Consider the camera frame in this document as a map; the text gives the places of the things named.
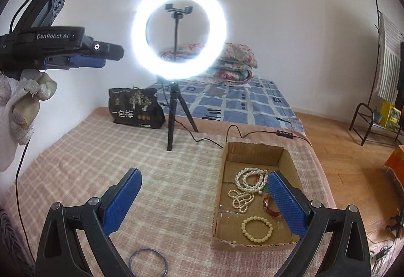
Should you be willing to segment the left hand in white glove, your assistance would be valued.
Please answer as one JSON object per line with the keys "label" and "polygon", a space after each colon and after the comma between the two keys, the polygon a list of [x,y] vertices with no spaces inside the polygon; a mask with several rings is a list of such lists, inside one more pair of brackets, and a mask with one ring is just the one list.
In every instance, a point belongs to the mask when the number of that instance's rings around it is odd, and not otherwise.
{"label": "left hand in white glove", "polygon": [[17,147],[32,137],[40,102],[54,96],[58,84],[47,73],[24,70],[20,79],[1,74],[1,171],[14,161]]}

